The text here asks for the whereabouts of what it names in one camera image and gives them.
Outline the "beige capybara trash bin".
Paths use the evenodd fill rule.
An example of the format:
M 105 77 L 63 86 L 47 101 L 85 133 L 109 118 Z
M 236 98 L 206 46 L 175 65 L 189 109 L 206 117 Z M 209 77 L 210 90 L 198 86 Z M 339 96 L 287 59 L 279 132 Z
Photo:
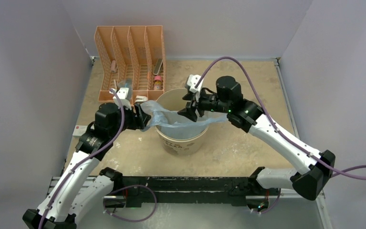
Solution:
M 162 94 L 156 102 L 170 111 L 180 111 L 185 107 L 186 101 L 182 99 L 187 91 L 184 88 L 172 89 Z M 208 126 L 200 127 L 162 127 L 157 125 L 164 149 L 173 155 L 187 156 L 196 153 L 202 146 Z

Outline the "blue plastic trash bag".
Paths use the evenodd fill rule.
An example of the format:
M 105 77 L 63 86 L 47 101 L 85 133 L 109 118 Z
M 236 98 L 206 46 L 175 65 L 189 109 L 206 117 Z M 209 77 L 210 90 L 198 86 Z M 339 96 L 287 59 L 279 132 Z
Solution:
M 151 119 L 143 131 L 156 127 L 162 134 L 177 140 L 186 140 L 200 135 L 213 123 L 226 122 L 225 114 L 205 112 L 196 122 L 178 115 L 177 111 L 163 108 L 156 101 L 147 101 L 141 104 L 142 110 L 151 116 Z

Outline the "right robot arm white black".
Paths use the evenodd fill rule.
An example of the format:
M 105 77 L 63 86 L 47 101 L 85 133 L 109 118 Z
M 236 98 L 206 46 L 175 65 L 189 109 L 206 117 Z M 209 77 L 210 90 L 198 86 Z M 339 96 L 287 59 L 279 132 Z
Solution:
M 248 187 L 254 194 L 270 188 L 292 189 L 308 200 L 315 200 L 333 172 L 319 163 L 333 166 L 335 155 L 300 141 L 275 121 L 270 121 L 262 107 L 243 98 L 241 85 L 232 76 L 216 81 L 216 92 L 202 86 L 199 75 L 190 75 L 186 81 L 186 106 L 178 114 L 196 122 L 206 111 L 225 113 L 228 121 L 267 143 L 293 166 L 292 169 L 259 167 L 251 175 Z

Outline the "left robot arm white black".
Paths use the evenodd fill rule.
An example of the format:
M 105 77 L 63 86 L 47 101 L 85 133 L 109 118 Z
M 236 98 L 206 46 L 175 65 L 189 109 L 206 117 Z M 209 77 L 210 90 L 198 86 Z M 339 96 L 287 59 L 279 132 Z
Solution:
M 79 138 L 68 167 L 50 194 L 36 208 L 28 209 L 22 219 L 30 229 L 75 229 L 90 209 L 107 194 L 123 189 L 122 173 L 105 168 L 86 188 L 83 185 L 98 166 L 113 142 L 125 129 L 143 130 L 151 116 L 139 104 L 134 108 L 104 103 L 95 120 Z

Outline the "white stapler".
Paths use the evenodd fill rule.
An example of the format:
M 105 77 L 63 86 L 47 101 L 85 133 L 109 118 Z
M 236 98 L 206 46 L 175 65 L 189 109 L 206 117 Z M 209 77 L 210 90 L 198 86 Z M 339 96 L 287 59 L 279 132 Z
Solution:
M 142 95 L 137 95 L 134 100 L 135 103 L 144 103 L 146 101 L 148 101 L 148 97 Z

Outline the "pink cartoon bottle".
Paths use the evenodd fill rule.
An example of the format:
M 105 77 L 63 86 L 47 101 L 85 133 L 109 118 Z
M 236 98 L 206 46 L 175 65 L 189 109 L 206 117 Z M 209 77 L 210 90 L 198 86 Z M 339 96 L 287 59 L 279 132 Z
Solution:
M 162 88 L 163 88 L 162 77 L 160 75 L 156 75 L 154 77 L 153 89 L 154 90 L 162 90 Z

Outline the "grey pen case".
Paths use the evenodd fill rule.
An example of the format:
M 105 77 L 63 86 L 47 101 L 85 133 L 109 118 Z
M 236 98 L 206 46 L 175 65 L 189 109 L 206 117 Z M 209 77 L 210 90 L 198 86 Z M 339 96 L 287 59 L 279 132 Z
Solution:
M 159 75 L 162 70 L 162 67 L 163 67 L 163 59 L 159 58 L 159 59 L 157 59 L 155 65 L 154 65 L 154 68 L 152 71 L 153 75 Z

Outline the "pink plastic file organizer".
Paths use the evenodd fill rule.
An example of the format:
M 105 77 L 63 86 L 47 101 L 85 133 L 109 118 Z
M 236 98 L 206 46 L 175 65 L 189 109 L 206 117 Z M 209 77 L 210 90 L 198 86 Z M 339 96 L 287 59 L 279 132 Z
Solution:
M 103 81 L 98 101 L 111 102 L 110 88 L 126 78 L 133 81 L 131 103 L 137 95 L 157 100 L 166 92 L 166 53 L 163 26 L 98 26 L 94 40 L 102 62 Z M 153 68 L 157 59 L 163 59 L 160 76 L 162 90 L 154 90 Z M 117 70 L 110 71 L 112 61 L 116 61 Z

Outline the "white red small box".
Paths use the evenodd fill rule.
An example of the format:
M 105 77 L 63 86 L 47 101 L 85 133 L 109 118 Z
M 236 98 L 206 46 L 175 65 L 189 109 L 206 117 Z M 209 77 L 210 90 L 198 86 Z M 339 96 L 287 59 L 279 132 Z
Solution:
M 80 137 L 87 131 L 86 125 L 76 125 L 72 133 L 73 137 Z

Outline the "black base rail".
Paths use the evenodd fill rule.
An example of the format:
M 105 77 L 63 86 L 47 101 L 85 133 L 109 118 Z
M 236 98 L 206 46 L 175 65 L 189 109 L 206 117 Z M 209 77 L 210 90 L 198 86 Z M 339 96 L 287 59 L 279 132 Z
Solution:
M 103 169 L 109 177 L 111 190 L 126 198 L 128 208 L 140 208 L 143 203 L 230 204 L 234 207 L 268 206 L 268 197 L 279 193 L 277 188 L 262 188 L 249 177 L 143 177 L 123 176 Z

